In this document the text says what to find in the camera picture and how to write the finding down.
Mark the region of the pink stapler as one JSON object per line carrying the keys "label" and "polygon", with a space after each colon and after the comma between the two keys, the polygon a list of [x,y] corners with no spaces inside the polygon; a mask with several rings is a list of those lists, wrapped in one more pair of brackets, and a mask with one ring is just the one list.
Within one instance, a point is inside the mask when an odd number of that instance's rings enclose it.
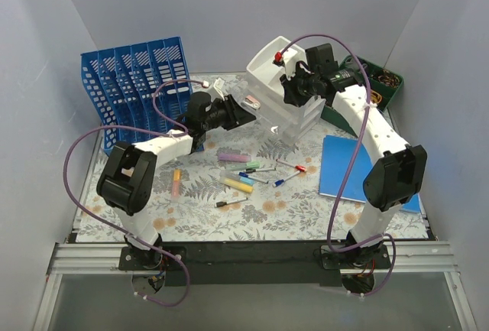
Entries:
{"label": "pink stapler", "polygon": [[259,110],[261,108],[261,103],[253,96],[246,96],[244,98],[244,104],[253,110]]}

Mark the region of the white drawer organizer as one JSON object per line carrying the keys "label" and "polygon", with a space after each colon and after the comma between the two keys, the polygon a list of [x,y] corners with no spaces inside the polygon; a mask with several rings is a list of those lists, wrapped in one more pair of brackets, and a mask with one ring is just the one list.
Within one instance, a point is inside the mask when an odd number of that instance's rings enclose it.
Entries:
{"label": "white drawer organizer", "polygon": [[[282,67],[273,64],[273,58],[275,53],[284,49],[289,42],[287,38],[278,36],[264,46],[247,65],[246,80],[258,85],[267,86],[283,95],[280,78],[285,74]],[[297,45],[293,45],[292,48],[303,50],[305,53],[305,50]],[[311,128],[319,121],[324,105],[324,99],[314,96],[302,106],[306,109],[305,114],[307,115],[307,119],[312,122]]]}

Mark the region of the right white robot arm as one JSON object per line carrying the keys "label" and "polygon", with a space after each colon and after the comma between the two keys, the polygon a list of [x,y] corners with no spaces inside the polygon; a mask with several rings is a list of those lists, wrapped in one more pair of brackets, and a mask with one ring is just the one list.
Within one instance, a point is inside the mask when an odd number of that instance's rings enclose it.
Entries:
{"label": "right white robot arm", "polygon": [[366,203],[359,220],[348,232],[344,247],[327,245],[331,252],[355,268],[372,262],[396,213],[421,189],[427,153],[412,146],[387,123],[371,99],[372,88],[361,61],[357,69],[342,69],[334,59],[332,45],[322,44],[305,51],[305,60],[295,63],[292,76],[280,83],[284,101],[304,105],[311,97],[324,99],[355,132],[357,148],[365,148],[372,168],[363,182]]}

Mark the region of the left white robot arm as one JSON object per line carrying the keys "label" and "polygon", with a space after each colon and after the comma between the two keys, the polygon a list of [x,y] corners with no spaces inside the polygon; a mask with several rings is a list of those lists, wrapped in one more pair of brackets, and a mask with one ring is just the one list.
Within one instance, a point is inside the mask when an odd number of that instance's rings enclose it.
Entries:
{"label": "left white robot arm", "polygon": [[162,239],[145,209],[153,188],[156,169],[178,157],[200,148],[206,132],[226,131],[256,120],[231,95],[212,97],[195,92],[189,98],[186,112],[177,121],[187,128],[172,129],[165,136],[129,144],[118,141],[108,156],[97,183],[96,192],[113,208],[125,231],[130,256],[145,269],[160,267],[164,256],[159,248]]}

